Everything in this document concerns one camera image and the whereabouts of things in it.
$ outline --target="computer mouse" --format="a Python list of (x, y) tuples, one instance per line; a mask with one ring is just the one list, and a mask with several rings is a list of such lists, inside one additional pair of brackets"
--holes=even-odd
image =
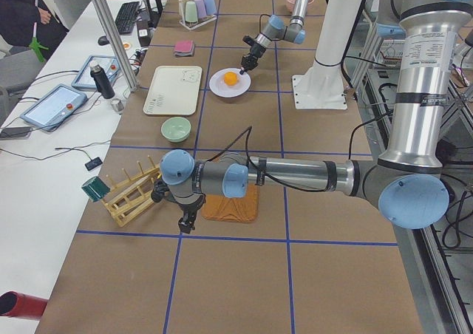
[(105, 46), (106, 44), (109, 44), (110, 41), (106, 36), (101, 36), (98, 38), (97, 43), (99, 46)]

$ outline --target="orange fruit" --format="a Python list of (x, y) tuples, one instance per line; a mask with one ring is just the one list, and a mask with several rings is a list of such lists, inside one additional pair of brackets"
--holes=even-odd
[(236, 83), (238, 83), (238, 75), (236, 73), (233, 73), (233, 72), (226, 72), (223, 75), (223, 81), (225, 82), (225, 84), (227, 84), (229, 86), (233, 86)]

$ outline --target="small bowl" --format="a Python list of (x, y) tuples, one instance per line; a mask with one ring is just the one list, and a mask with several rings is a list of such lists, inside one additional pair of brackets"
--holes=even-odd
[[(296, 0), (286, 0), (286, 8), (289, 10), (290, 13), (293, 12), (294, 9), (294, 3)], [(309, 0), (307, 3), (307, 8), (309, 8), (313, 4), (314, 0)]]
[(161, 126), (161, 134), (169, 142), (182, 142), (191, 134), (191, 123), (184, 117), (171, 117)]

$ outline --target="keyboard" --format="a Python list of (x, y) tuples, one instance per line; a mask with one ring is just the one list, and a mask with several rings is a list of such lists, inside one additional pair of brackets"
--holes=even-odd
[(118, 33), (121, 35), (129, 35), (132, 33), (139, 7), (139, 1), (131, 1), (122, 4), (117, 17), (115, 18), (115, 25), (117, 25)]

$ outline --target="red pipe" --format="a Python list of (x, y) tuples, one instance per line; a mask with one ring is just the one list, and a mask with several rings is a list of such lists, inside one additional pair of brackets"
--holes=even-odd
[(10, 291), (0, 296), (0, 316), (39, 321), (47, 299)]

